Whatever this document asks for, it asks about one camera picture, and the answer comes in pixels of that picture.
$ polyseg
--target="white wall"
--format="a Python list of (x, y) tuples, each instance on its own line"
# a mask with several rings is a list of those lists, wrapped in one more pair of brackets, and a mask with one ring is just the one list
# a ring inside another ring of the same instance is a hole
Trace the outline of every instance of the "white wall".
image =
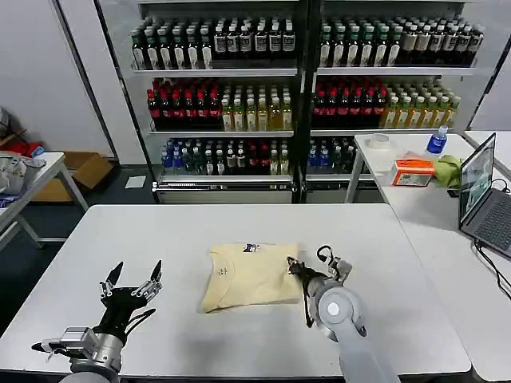
[(113, 156), (49, 0), (3, 2), (0, 105), (47, 150)]
[(145, 164), (93, 0), (60, 0), (60, 3), (119, 162)]

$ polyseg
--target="water bottle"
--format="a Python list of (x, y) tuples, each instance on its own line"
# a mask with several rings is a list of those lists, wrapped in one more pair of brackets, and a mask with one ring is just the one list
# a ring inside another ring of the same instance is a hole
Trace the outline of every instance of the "water bottle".
[(446, 146), (448, 129), (449, 127), (447, 125), (442, 125), (438, 128), (438, 132), (431, 135), (430, 142), (428, 142), (428, 146), (426, 146), (427, 155), (440, 156), (442, 150), (444, 150), (444, 146)]

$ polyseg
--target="shelf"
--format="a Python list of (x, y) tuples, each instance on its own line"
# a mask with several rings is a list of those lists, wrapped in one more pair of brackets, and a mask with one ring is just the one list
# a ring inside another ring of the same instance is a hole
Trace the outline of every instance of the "shelf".
[(476, 68), (449, 68), (441, 66), (340, 66), (318, 68), (318, 76), (472, 76)]
[[(349, 182), (351, 174), (307, 174), (305, 180), (307, 182)], [(361, 174), (360, 181), (374, 181), (371, 174)]]
[(292, 176), (160, 176), (159, 186), (211, 184), (290, 184)]
[(250, 68), (250, 69), (170, 69), (135, 70), (137, 76), (145, 77), (293, 77), (297, 68)]
[(150, 132), (149, 134), (166, 135), (172, 138), (273, 138), (273, 137), (293, 137), (294, 132), (292, 130), (283, 130), (278, 132)]
[(436, 128), (425, 128), (425, 129), (311, 129), (312, 137), (322, 136), (354, 136), (357, 134), (373, 134), (373, 133), (385, 133), (385, 134), (431, 134), (436, 132)]

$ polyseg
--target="white table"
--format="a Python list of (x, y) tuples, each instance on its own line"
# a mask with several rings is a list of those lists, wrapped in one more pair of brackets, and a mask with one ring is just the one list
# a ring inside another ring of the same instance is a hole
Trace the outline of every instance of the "white table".
[[(486, 141), (493, 132), (490, 131), (467, 131), (464, 133), (466, 139), (477, 148)], [(495, 167), (508, 178), (511, 178), (511, 132), (495, 132)]]
[(198, 314), (220, 243), (300, 242), (320, 270), (329, 243), (353, 264), (347, 286), (368, 307), (369, 331), (400, 374), (471, 365), (392, 210), (369, 205), (94, 206), (77, 225), (0, 338), (0, 369), (68, 372), (65, 357), (30, 349), (67, 326), (95, 326), (97, 284), (125, 261), (118, 286), (138, 286), (163, 260), (156, 313), (129, 335), (130, 377), (338, 376), (337, 345), (308, 329), (303, 302)]
[[(433, 182), (427, 188), (388, 186), (387, 173), (393, 161), (408, 150), (421, 154), (430, 137), (392, 135), (389, 150), (368, 148), (369, 138), (355, 136), (355, 168), (365, 161), (436, 287), (477, 374), (486, 381), (511, 380), (511, 302), (498, 289), (470, 239), (458, 232), (458, 199)], [(463, 138), (449, 135), (445, 154), (467, 158), (472, 152)], [(501, 176), (493, 172), (493, 178)], [(350, 184), (351, 195), (355, 185), (356, 175)], [(491, 251), (486, 254), (511, 277), (510, 261)]]
[(8, 207), (0, 209), (0, 250), (21, 230), (25, 230), (37, 247), (45, 242), (64, 242), (65, 238), (41, 238), (20, 214), (23, 208), (34, 198), (55, 176), (58, 176), (66, 186), (69, 194), (80, 204), (84, 211), (89, 205), (80, 193), (73, 177), (64, 165), (64, 153), (46, 152), (41, 155), (46, 165), (40, 168), (29, 180), (23, 195)]

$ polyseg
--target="folded t-shirt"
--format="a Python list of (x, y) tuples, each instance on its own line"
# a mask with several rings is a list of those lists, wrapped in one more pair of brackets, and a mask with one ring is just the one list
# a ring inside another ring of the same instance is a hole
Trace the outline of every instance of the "folded t-shirt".
[(287, 273), (287, 257), (298, 258), (298, 243), (229, 243), (212, 247), (208, 290), (200, 311), (232, 306), (297, 302), (299, 280)]

